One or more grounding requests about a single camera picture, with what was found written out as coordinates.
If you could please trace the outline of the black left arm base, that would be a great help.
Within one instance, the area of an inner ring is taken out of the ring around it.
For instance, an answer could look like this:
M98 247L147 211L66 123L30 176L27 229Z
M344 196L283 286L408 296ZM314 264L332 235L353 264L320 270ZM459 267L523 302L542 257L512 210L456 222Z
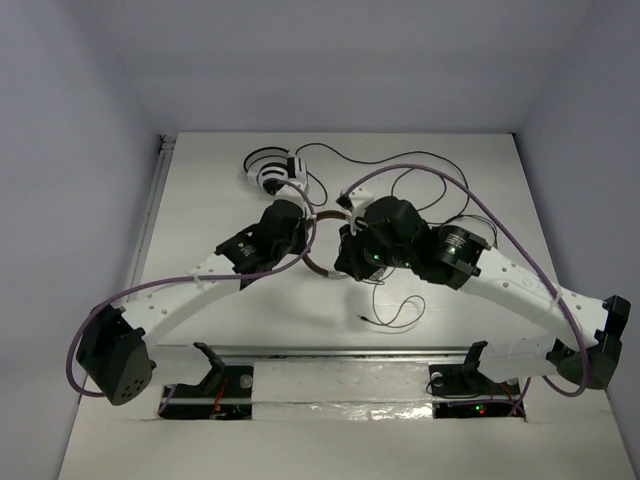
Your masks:
M164 420L251 420L253 416L252 364L227 364L210 346L195 342L209 370L197 384L163 387L157 415Z

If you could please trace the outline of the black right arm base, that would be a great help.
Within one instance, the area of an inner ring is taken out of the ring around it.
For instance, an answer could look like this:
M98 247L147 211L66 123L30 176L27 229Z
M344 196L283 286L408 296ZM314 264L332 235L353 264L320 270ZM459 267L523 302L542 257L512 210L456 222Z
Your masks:
M432 398L435 419L526 418L518 382L496 383L479 372L487 345L475 342L462 363L429 366L425 391Z

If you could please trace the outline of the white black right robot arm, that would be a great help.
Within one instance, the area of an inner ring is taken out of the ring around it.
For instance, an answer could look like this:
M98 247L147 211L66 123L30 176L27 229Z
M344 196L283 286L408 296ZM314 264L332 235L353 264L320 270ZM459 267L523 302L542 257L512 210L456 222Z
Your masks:
M430 227L415 207L394 196L352 192L338 199L350 215L339 230L337 271L356 281L388 268L408 269L430 284L493 302L545 330L511 344L478 341L465 361L445 370L448 394L475 393L520 377L557 374L604 390L617 369L630 304L579 295L518 265L482 237L458 226Z

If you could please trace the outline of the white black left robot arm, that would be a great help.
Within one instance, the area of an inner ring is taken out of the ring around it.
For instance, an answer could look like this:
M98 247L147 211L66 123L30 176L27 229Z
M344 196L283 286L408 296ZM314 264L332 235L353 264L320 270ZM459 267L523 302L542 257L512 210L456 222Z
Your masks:
M67 361L95 384L93 397L126 404L152 381L151 350L215 301L288 269L309 250L303 198L277 199L259 221L219 244L189 273L132 287L96 306L72 342Z

